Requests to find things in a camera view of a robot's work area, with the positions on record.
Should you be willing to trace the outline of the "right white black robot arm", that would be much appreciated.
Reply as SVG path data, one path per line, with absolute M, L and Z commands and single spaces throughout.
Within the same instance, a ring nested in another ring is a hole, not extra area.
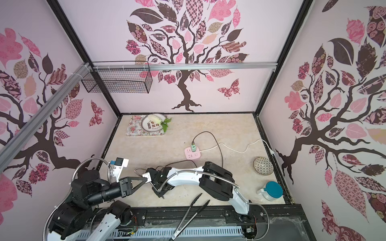
M 158 197 L 163 197 L 177 186 L 199 186 L 212 198 L 228 202 L 240 222 L 268 221 L 265 209 L 260 204 L 247 200 L 239 192 L 240 187 L 235 183 L 233 174 L 213 162 L 206 162 L 204 166 L 193 169 L 177 169 L 170 166 L 160 170 L 148 168 L 139 176 L 147 179 Z

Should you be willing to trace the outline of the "pink power strip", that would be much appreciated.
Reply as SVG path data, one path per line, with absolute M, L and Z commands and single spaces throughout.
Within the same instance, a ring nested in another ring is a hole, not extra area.
M 187 147 L 184 149 L 184 153 L 187 160 L 197 160 L 201 157 L 201 152 L 198 147 L 195 148 L 195 151 L 193 151 L 191 147 Z

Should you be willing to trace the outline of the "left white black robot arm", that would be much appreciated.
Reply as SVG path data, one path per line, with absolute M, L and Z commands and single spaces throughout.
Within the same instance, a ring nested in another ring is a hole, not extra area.
M 46 220 L 42 234 L 44 241 L 75 241 L 86 223 L 96 217 L 96 206 L 105 202 L 111 202 L 111 205 L 89 240 L 104 241 L 117 227 L 136 221 L 130 205 L 118 198 L 132 195 L 150 179 L 146 176 L 120 178 L 125 159 L 118 158 L 111 163 L 99 158 L 107 166 L 108 177 L 103 180 L 98 170 L 85 169 L 85 165 L 93 160 L 91 157 L 75 169 L 68 194 Z

